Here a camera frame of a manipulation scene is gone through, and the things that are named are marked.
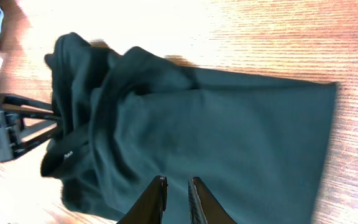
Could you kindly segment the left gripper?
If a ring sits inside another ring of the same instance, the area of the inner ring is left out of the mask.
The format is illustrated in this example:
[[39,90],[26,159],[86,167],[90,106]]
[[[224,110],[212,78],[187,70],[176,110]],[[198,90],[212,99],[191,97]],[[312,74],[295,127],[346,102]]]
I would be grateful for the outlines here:
[[[18,134],[9,125],[7,113],[22,118],[46,119],[19,129]],[[8,162],[27,154],[51,139],[59,131],[60,116],[52,112],[52,105],[24,96],[0,94],[0,162]]]

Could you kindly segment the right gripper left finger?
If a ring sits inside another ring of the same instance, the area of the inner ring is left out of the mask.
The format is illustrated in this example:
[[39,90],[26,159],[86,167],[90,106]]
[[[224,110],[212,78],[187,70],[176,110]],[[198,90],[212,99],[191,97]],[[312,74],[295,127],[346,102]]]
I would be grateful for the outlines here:
[[117,224],[161,224],[167,206],[167,178],[157,175]]

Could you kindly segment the black t-shirt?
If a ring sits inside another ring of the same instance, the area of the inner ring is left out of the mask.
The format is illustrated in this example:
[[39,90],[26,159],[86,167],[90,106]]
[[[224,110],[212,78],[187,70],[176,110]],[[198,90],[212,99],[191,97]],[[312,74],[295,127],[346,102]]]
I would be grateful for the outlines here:
[[182,67],[76,33],[45,56],[60,117],[40,173],[73,212],[120,220],[168,180],[164,223],[188,223],[200,177],[237,223],[310,223],[337,86]]

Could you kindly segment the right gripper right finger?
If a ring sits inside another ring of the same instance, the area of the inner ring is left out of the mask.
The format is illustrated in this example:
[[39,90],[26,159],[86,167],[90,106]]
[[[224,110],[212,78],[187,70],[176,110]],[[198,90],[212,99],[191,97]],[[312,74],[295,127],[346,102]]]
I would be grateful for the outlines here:
[[191,224],[236,224],[199,177],[188,181]]

